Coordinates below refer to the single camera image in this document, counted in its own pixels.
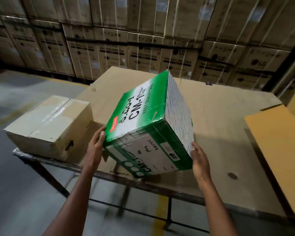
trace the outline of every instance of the table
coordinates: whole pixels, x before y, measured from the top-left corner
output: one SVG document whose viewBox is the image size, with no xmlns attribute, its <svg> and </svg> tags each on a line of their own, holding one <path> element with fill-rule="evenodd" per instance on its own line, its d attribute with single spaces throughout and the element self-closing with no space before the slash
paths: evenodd
<svg viewBox="0 0 295 236">
<path fill-rule="evenodd" d="M 123 93 L 153 76 L 146 72 L 111 67 L 77 99 L 91 103 L 94 128 L 98 129 L 107 123 Z M 281 102 L 268 92 L 207 85 L 187 79 L 175 78 L 175 81 L 191 110 L 195 141 L 208 155 L 213 182 L 228 210 L 263 219 L 287 221 L 286 213 L 259 161 L 260 150 L 244 121 L 246 115 Z M 67 190 L 40 163 L 80 172 L 81 156 L 64 163 L 24 154 L 18 149 L 14 154 L 65 197 L 68 196 Z M 170 199 L 205 204 L 192 170 L 138 180 L 109 157 L 107 162 L 101 161 L 94 177 L 165 195 Z M 162 219 L 167 226 L 177 223 L 171 221 L 170 209 L 168 213 L 168 218 Z"/>
</svg>

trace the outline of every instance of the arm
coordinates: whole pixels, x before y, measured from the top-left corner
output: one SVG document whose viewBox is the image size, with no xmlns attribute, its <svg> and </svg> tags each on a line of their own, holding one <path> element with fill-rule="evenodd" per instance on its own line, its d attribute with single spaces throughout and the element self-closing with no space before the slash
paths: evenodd
<svg viewBox="0 0 295 236">
<path fill-rule="evenodd" d="M 106 137 L 105 128 L 102 127 L 95 132 L 88 145 L 85 155 L 86 161 L 79 180 L 43 236 L 82 235 L 93 175 L 102 158 L 102 144 Z"/>
<path fill-rule="evenodd" d="M 210 165 L 206 154 L 196 143 L 193 142 L 192 145 L 195 148 L 191 151 L 193 173 L 205 196 L 210 235 L 238 236 L 235 225 L 211 180 Z"/>
</svg>

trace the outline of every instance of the table leg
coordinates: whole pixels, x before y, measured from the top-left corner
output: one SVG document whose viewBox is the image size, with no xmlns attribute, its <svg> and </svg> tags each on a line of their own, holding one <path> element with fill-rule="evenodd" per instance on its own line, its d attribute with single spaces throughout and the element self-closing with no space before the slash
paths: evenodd
<svg viewBox="0 0 295 236">
<path fill-rule="evenodd" d="M 22 162 L 29 165 L 34 171 L 36 171 L 41 177 L 43 177 L 51 186 L 53 186 L 60 194 L 62 194 L 65 198 L 68 198 L 69 191 L 60 184 L 49 171 L 42 166 L 39 162 L 31 161 L 25 158 L 21 158 Z"/>
<path fill-rule="evenodd" d="M 163 226 L 163 230 L 168 230 L 168 227 L 171 225 L 171 222 L 171 197 L 168 197 L 167 219 L 165 225 Z"/>
</svg>

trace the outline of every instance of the yellow floor line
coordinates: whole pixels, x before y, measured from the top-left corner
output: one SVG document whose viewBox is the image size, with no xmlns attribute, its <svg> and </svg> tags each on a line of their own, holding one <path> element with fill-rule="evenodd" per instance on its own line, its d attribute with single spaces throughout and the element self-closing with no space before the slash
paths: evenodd
<svg viewBox="0 0 295 236">
<path fill-rule="evenodd" d="M 5 127 L 6 124 L 14 120 L 15 118 L 21 116 L 22 114 L 26 113 L 28 110 L 30 110 L 32 107 L 37 105 L 37 102 L 30 102 L 26 104 L 25 106 L 21 107 L 20 109 L 13 111 L 10 115 L 7 117 L 0 119 L 0 128 Z"/>
<path fill-rule="evenodd" d="M 167 208 L 168 208 L 168 197 L 158 195 L 158 204 L 155 212 L 156 217 L 166 218 L 167 217 Z M 153 232 L 152 236 L 163 236 L 164 230 L 163 226 L 165 221 L 154 219 L 153 221 Z"/>
<path fill-rule="evenodd" d="M 39 75 L 36 75 L 35 77 L 38 77 L 38 78 L 41 78 L 41 79 L 45 79 L 45 80 L 50 80 L 50 81 L 56 81 L 56 82 L 61 82 L 61 83 L 66 83 L 66 84 L 73 84 L 73 85 L 77 85 L 77 86 L 88 87 L 88 85 L 85 85 L 85 84 L 74 83 L 74 82 L 70 82 L 70 81 L 66 81 L 66 80 L 61 80 L 61 79 L 53 79 L 53 78 L 39 76 Z"/>
</svg>

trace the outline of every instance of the box stack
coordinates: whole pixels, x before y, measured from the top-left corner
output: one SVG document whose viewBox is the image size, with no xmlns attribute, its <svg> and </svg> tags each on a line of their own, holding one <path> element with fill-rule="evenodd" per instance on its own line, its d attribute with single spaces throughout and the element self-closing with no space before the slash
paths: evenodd
<svg viewBox="0 0 295 236">
<path fill-rule="evenodd" d="M 5 63 L 79 78 L 169 69 L 262 90 L 295 46 L 295 0 L 0 0 L 0 43 Z"/>
</svg>

